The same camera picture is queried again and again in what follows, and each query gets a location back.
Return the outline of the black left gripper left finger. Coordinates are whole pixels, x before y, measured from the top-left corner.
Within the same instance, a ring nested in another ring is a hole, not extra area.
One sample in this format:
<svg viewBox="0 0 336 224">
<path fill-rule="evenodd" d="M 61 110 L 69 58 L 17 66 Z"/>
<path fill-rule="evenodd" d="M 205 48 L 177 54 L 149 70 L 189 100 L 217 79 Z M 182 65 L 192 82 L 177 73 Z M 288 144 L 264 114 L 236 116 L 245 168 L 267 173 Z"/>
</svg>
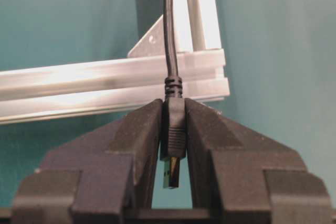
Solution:
<svg viewBox="0 0 336 224">
<path fill-rule="evenodd" d="M 12 223 L 123 223 L 125 207 L 150 208 L 163 103 L 49 151 L 20 184 Z"/>
</svg>

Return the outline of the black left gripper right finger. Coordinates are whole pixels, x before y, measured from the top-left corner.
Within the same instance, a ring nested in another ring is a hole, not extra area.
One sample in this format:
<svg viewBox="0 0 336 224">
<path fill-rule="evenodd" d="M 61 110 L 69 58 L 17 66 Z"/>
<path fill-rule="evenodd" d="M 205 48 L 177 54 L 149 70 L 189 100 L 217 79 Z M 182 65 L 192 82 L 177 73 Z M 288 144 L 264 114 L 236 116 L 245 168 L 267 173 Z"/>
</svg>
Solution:
<svg viewBox="0 0 336 224">
<path fill-rule="evenodd" d="M 321 178 L 297 151 L 186 99 L 192 204 L 223 223 L 331 223 Z"/>
</svg>

